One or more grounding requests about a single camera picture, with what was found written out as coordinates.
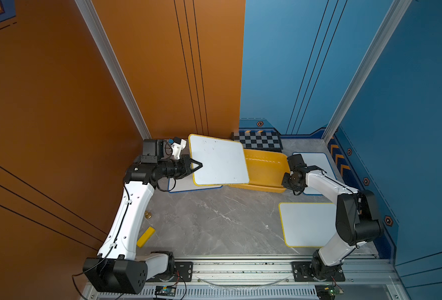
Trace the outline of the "right green circuit board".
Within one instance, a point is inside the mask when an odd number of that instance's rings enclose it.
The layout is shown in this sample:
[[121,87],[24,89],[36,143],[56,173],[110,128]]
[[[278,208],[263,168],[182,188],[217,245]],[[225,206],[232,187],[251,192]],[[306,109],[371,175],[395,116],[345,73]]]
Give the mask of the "right green circuit board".
[[336,297],[344,294],[344,290],[338,286],[315,286],[319,300],[336,300]]

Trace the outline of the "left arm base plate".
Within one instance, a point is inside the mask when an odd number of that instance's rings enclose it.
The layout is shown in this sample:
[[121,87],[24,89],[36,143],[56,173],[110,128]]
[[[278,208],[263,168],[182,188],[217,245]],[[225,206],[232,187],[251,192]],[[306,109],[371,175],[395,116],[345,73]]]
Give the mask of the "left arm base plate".
[[176,261],[174,267],[174,274],[170,276],[164,276],[158,274],[147,280],[148,283],[175,283],[178,281],[185,281],[190,283],[192,281],[194,264],[192,261]]

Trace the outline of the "left aluminium corner post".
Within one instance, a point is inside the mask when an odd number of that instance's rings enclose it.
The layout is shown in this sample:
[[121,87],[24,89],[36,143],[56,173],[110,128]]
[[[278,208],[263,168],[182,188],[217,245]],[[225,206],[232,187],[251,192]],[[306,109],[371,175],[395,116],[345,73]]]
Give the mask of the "left aluminium corner post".
[[137,104],[93,2],[88,0],[75,0],[75,3],[96,43],[103,61],[117,86],[118,92],[120,93],[139,134],[144,140],[151,139],[152,136],[142,116],[139,105]]

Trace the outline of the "left blue-framed whiteboard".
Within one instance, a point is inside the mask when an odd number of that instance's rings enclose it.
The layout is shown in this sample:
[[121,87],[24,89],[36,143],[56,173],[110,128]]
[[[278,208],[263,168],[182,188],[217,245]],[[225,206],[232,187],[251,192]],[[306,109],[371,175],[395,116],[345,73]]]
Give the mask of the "left blue-framed whiteboard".
[[198,191],[198,190],[209,190],[221,188],[222,185],[212,185],[212,186],[197,186],[194,183],[192,175],[187,176],[182,179],[169,179],[168,180],[168,192],[170,193],[181,193],[188,191]]

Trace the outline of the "right blue-framed whiteboard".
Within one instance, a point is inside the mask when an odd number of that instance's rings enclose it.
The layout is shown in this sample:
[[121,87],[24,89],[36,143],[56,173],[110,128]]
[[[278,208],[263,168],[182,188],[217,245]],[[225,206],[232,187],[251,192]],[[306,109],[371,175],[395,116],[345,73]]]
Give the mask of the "right blue-framed whiteboard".
[[320,171],[307,173],[306,183],[303,194],[308,196],[322,195],[331,197],[336,196],[343,189],[342,183],[336,179],[334,170],[328,160],[328,156],[321,152],[295,152],[295,155],[302,155],[307,166],[318,166],[326,171],[321,174]]

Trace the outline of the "green circuit board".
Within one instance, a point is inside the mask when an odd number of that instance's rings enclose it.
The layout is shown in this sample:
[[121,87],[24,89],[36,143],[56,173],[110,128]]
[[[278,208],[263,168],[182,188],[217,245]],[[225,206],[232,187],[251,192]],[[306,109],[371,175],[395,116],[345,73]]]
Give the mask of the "green circuit board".
[[177,294],[176,286],[156,286],[154,291],[155,298],[174,298]]
[[336,300],[336,297],[344,294],[344,290],[338,286],[315,286],[319,300]]

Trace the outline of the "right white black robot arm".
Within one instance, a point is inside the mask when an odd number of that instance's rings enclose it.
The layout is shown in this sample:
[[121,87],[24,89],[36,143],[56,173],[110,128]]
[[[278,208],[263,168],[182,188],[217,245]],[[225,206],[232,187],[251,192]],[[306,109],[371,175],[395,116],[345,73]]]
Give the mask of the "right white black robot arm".
[[296,196],[313,188],[336,205],[336,232],[314,252],[309,266],[314,280],[331,280],[354,250],[384,235],[376,196],[372,191],[360,191],[328,177],[322,168],[307,165],[301,154],[289,156],[287,164],[290,171],[283,175],[284,188]]

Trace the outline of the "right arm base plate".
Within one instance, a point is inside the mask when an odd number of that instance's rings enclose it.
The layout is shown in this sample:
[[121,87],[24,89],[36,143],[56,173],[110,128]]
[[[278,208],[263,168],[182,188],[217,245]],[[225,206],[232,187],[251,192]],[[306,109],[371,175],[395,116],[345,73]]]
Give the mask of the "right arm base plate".
[[291,262],[295,282],[344,282],[346,277],[342,265],[325,266],[323,264],[312,266],[311,262]]

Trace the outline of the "yellow plastic storage box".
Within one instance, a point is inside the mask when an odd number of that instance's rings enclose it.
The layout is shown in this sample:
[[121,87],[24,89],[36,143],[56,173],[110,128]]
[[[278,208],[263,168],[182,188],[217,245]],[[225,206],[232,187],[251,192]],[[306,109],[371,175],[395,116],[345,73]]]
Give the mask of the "yellow plastic storage box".
[[243,152],[250,181],[247,184],[230,184],[230,187],[269,193],[286,191],[282,180],[291,171],[285,154],[254,149],[244,149]]

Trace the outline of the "aluminium front rail frame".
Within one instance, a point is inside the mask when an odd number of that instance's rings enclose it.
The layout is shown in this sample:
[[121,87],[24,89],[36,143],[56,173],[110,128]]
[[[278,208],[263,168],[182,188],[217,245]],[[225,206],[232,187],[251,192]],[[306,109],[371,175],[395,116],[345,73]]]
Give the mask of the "aluminium front rail frame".
[[[315,286],[338,286],[336,300],[408,300],[388,259],[355,254],[342,265],[344,282],[295,282],[291,262],[307,256],[194,256],[192,281],[148,282],[138,294],[98,292],[87,284],[86,300],[318,300]],[[176,286],[176,297],[154,297],[156,286]]]

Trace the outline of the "yellow rectangular block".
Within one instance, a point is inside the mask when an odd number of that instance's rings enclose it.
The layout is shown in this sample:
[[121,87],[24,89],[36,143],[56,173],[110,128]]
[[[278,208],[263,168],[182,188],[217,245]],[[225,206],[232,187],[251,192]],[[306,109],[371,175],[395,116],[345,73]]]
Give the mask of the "yellow rectangular block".
[[142,236],[138,238],[136,242],[137,247],[143,248],[146,242],[151,239],[155,232],[156,230],[153,227],[148,227]]

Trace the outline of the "yellow-framed whiteboard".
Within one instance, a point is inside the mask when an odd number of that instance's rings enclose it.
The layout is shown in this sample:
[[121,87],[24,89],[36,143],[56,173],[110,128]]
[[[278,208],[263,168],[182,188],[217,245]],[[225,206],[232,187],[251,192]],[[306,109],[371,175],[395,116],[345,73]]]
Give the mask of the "yellow-framed whiteboard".
[[238,141],[191,134],[190,157],[202,163],[193,173],[197,186],[239,185],[249,183],[244,147]]
[[282,202],[278,205],[283,240],[290,248],[321,248],[336,233],[336,205]]

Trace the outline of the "aluminium corner post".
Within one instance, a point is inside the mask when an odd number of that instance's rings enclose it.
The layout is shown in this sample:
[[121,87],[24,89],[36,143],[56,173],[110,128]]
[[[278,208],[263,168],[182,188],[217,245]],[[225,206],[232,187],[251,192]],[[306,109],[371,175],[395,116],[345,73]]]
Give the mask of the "aluminium corner post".
[[341,125],[342,120],[356,99],[356,96],[364,85],[366,79],[369,77],[373,67],[376,65],[376,62],[411,5],[411,2],[411,0],[392,1],[387,14],[383,18],[373,40],[323,133],[322,140],[326,145],[328,145],[331,138],[334,137],[336,130]]
[[139,105],[137,104],[93,2],[88,0],[75,0],[75,3],[96,43],[103,61],[117,86],[118,92],[120,93],[139,134],[144,140],[151,139],[152,136],[142,116]]

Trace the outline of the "black grey checkerboard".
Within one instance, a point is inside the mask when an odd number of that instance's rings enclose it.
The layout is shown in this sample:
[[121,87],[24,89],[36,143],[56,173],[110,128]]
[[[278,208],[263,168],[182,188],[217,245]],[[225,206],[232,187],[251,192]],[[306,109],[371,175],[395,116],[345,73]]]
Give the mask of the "black grey checkerboard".
[[245,150],[261,150],[281,153],[282,141],[277,131],[271,130],[238,130],[231,136],[233,141],[240,142]]

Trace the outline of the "blue-framed whiteboard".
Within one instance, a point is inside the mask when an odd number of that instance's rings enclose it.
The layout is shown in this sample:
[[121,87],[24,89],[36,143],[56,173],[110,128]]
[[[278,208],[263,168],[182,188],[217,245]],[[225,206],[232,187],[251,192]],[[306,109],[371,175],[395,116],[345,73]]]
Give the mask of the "blue-framed whiteboard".
[[169,179],[168,180],[168,192],[170,193],[181,193],[188,191],[198,191],[198,190],[209,190],[221,188],[222,185],[212,185],[212,186],[197,186],[194,183],[192,175],[187,176],[182,179]]
[[295,155],[302,155],[307,166],[318,166],[326,171],[321,174],[320,171],[307,173],[306,183],[303,194],[308,196],[322,195],[331,197],[336,196],[343,189],[342,183],[336,179],[334,170],[328,160],[328,156],[321,152],[295,152]]

